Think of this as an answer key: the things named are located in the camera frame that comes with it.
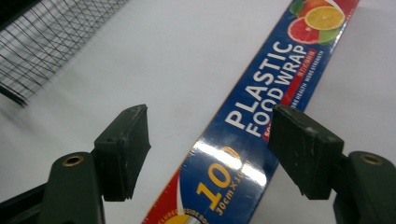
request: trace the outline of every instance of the plastic food wrap box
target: plastic food wrap box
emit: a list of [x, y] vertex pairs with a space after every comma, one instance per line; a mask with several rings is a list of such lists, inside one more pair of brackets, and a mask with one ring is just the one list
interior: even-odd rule
[[290, 3], [143, 223], [249, 223], [278, 165], [272, 107], [305, 109], [357, 4]]

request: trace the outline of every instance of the orange slice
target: orange slice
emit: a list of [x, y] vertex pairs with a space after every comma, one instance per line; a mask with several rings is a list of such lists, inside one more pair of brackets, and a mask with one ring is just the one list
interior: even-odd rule
[[340, 27], [346, 16], [336, 7], [316, 7], [305, 15], [305, 23], [316, 30], [332, 30]]

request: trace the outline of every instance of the wire mesh basket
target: wire mesh basket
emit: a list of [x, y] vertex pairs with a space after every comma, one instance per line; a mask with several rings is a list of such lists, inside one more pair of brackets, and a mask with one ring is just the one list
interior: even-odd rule
[[128, 0], [1, 0], [0, 93], [19, 105]]

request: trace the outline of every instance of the white surface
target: white surface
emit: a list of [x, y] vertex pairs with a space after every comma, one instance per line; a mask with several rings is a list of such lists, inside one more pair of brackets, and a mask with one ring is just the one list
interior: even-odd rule
[[[148, 105], [152, 145], [134, 192], [105, 203], [107, 223], [140, 223], [289, 4], [128, 3], [25, 109], [0, 101], [0, 202], [44, 183], [51, 164], [93, 140], [126, 107]], [[396, 4], [361, 0], [306, 113], [396, 163]], [[334, 223], [279, 168], [251, 223]]]

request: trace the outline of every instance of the box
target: box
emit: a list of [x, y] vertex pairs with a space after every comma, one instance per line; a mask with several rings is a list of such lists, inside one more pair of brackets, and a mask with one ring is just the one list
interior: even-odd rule
[[290, 3], [143, 223], [249, 223], [278, 165], [272, 107], [306, 108], [357, 4]]

